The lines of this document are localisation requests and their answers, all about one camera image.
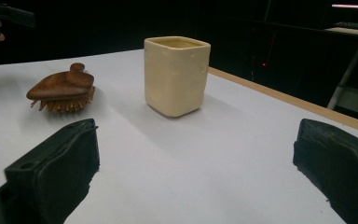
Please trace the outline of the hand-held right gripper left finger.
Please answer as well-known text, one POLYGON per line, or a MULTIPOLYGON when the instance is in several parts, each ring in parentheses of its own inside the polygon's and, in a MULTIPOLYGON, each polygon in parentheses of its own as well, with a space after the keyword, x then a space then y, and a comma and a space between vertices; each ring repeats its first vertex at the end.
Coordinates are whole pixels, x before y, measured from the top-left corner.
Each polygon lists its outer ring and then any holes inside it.
POLYGON ((68 124, 5 169, 0 188, 8 224, 63 224, 99 171, 93 119, 68 124))

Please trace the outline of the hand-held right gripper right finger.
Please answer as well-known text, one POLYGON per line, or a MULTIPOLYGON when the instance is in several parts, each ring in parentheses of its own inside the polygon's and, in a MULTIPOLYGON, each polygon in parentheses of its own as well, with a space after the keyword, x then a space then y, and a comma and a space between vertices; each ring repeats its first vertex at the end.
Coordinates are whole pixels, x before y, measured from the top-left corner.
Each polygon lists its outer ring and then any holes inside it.
POLYGON ((293 164, 347 224, 358 224, 358 137, 317 120, 302 119, 293 164))

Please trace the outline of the wooden bristle brush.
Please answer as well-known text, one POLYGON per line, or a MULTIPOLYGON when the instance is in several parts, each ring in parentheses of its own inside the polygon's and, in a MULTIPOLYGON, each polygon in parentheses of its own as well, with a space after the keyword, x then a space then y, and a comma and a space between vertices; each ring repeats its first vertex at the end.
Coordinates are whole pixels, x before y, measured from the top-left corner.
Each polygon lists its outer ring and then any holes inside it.
POLYGON ((94 76, 85 71, 83 63, 72 63, 68 71, 44 77, 26 93, 31 106, 39 110, 66 113, 82 110, 93 100, 94 76))

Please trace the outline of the cream square ceramic cup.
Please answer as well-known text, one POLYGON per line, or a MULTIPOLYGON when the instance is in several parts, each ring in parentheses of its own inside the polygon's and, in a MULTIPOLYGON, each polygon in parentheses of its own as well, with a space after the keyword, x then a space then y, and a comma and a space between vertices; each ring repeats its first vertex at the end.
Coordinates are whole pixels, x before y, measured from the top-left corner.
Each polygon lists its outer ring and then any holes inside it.
POLYGON ((177 118, 201 107, 211 45, 184 36, 144 42, 145 100, 160 114, 177 118))

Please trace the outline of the keyboard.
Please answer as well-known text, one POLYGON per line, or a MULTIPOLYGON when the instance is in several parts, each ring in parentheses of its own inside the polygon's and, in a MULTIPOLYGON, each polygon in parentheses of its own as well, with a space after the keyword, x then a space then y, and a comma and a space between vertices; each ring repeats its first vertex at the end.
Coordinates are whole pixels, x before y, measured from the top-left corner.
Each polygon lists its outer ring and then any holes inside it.
POLYGON ((335 24, 335 26, 337 26, 337 27, 342 27, 342 28, 349 28, 349 29, 358 30, 358 22, 340 21, 340 22, 336 22, 336 23, 334 23, 334 24, 335 24))

